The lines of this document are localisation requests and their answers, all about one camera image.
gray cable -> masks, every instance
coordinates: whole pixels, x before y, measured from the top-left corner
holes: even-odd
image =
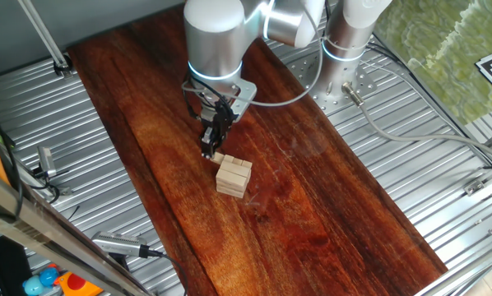
[[[383,136],[386,137],[389,140],[393,141],[427,141],[427,140],[435,140],[435,139],[445,139],[445,140],[454,140],[454,141],[460,141],[462,143],[466,143],[469,145],[473,145],[475,147],[478,147],[479,149],[483,150],[486,153],[489,153],[492,155],[492,149],[489,148],[488,146],[481,144],[477,141],[473,141],[471,139],[468,139],[463,136],[454,136],[454,135],[427,135],[427,136],[393,136],[391,134],[386,133],[384,130],[379,128],[374,120],[370,117],[369,111],[367,111],[367,108],[363,105],[360,106],[361,112],[367,118],[367,121],[369,124],[376,130],[376,132]]]
[[[309,21],[312,23],[313,29],[315,30],[315,35],[318,38],[318,47],[319,47],[318,73],[316,74],[316,76],[313,79],[312,84],[310,84],[309,88],[306,89],[306,90],[304,90],[303,93],[301,93],[300,95],[296,96],[295,98],[289,99],[287,101],[280,102],[280,103],[262,103],[262,102],[257,102],[257,101],[250,100],[250,99],[243,99],[243,98],[240,98],[240,97],[238,97],[236,95],[226,95],[226,94],[223,94],[223,96],[225,96],[226,98],[236,99],[236,100],[242,101],[244,103],[249,103],[249,104],[253,104],[253,105],[257,105],[257,106],[262,106],[262,107],[282,107],[282,106],[286,106],[288,104],[292,104],[292,103],[294,103],[294,102],[302,99],[303,97],[305,97],[308,94],[308,92],[310,90],[312,90],[313,86],[315,86],[316,82],[318,82],[319,75],[321,74],[321,67],[323,66],[323,53],[321,52],[321,50],[322,50],[321,36],[319,35],[319,29],[316,26],[315,22],[313,21],[313,18],[310,15],[310,12],[306,9],[306,7],[304,7],[304,5],[303,5],[303,3],[301,3],[301,1],[298,1],[298,2],[300,4],[300,6],[303,8],[304,13],[308,17]],[[197,89],[188,88],[188,87],[186,87],[186,82],[184,82],[182,84],[182,89],[185,90],[185,91],[191,91],[191,92],[195,92],[195,93],[202,93],[204,91],[202,89],[197,90]]]

wooden board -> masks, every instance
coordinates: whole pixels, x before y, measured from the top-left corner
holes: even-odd
[[[446,271],[308,96],[249,107],[221,152],[253,162],[251,181],[217,193],[180,90],[181,7],[68,52],[190,296],[412,295]],[[261,40],[243,78],[261,101],[303,91]]]

metal mounting plate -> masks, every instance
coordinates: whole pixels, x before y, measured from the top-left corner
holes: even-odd
[[[318,53],[299,58],[288,63],[286,66],[297,77],[301,85],[308,89],[317,74]],[[357,82],[354,88],[363,98],[369,97],[378,88],[362,66],[358,66],[356,70],[356,80]],[[315,90],[311,90],[310,95],[316,100],[316,103],[325,114],[330,114],[338,109],[344,108],[348,104],[352,104],[348,95],[336,97],[333,94],[327,95],[326,92],[319,93]]]

connector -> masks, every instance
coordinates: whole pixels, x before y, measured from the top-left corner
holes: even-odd
[[[341,89],[345,94],[347,94],[352,102],[359,108],[362,104],[364,104],[363,98],[361,98],[361,95],[358,94],[354,88],[352,87],[352,83],[350,82],[345,82],[341,86]]]

orange object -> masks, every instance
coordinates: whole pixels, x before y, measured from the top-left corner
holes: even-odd
[[[96,296],[104,291],[71,272],[58,277],[54,284],[62,286],[65,296]]]

